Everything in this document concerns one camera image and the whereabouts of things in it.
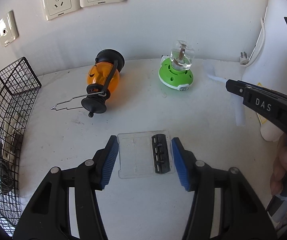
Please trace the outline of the clear case with black part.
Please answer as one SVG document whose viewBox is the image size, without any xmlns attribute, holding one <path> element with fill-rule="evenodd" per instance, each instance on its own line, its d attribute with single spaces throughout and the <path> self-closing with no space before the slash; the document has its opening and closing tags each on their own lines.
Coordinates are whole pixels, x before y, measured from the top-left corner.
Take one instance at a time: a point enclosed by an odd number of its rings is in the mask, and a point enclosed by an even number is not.
<svg viewBox="0 0 287 240">
<path fill-rule="evenodd" d="M 167 130 L 118 134 L 119 177 L 132 179 L 175 172 Z"/>
</svg>

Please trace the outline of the black bundle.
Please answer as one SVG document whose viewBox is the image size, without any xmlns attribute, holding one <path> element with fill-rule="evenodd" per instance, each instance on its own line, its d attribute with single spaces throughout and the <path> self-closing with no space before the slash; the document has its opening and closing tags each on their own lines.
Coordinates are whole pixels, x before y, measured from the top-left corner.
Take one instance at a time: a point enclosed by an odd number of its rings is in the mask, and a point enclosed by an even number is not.
<svg viewBox="0 0 287 240">
<path fill-rule="evenodd" d="M 7 161 L 2 157 L 2 149 L 3 145 L 0 141 L 0 193 L 8 194 L 12 191 L 15 181 Z"/>
</svg>

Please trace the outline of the orange pumpkin lantern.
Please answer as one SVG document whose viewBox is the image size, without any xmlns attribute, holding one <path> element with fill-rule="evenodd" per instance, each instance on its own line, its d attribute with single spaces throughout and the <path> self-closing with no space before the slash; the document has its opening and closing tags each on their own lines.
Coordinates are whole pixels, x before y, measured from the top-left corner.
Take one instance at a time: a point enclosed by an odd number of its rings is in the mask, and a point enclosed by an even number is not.
<svg viewBox="0 0 287 240">
<path fill-rule="evenodd" d="M 66 104 L 80 99 L 81 107 L 88 111 L 88 117 L 105 113 L 106 101 L 116 90 L 120 81 L 120 72 L 125 66 L 125 59 L 114 49 L 101 50 L 95 58 L 95 64 L 87 74 L 86 94 L 73 96 L 69 100 L 56 103 L 51 109 L 55 111 L 72 110 Z"/>
</svg>

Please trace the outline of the white coax wall plate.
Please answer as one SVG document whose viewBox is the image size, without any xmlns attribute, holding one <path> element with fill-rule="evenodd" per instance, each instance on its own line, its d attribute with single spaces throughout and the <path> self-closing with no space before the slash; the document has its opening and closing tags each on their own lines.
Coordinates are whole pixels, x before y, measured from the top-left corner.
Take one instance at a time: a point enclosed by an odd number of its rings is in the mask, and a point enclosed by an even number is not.
<svg viewBox="0 0 287 240">
<path fill-rule="evenodd" d="M 18 37 L 15 15 L 11 10 L 0 19 L 0 44 L 6 47 Z"/>
</svg>

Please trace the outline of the white appliance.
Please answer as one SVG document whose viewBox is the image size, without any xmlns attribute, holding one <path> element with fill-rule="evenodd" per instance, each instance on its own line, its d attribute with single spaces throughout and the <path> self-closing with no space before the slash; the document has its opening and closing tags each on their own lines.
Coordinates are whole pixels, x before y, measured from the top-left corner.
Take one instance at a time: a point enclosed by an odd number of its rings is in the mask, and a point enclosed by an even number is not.
<svg viewBox="0 0 287 240">
<path fill-rule="evenodd" d="M 287 95 L 287 0 L 268 0 L 264 19 L 265 40 L 242 81 Z"/>
</svg>

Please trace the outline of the green round plug device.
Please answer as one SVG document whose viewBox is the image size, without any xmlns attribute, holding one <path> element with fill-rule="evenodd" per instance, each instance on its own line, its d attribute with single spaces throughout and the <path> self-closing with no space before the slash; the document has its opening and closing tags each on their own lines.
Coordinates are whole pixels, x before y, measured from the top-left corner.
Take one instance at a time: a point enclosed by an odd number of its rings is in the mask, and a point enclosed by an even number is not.
<svg viewBox="0 0 287 240">
<path fill-rule="evenodd" d="M 191 70 L 176 70 L 169 56 L 161 57 L 158 76 L 165 86 L 178 91 L 186 91 L 193 84 Z"/>
</svg>

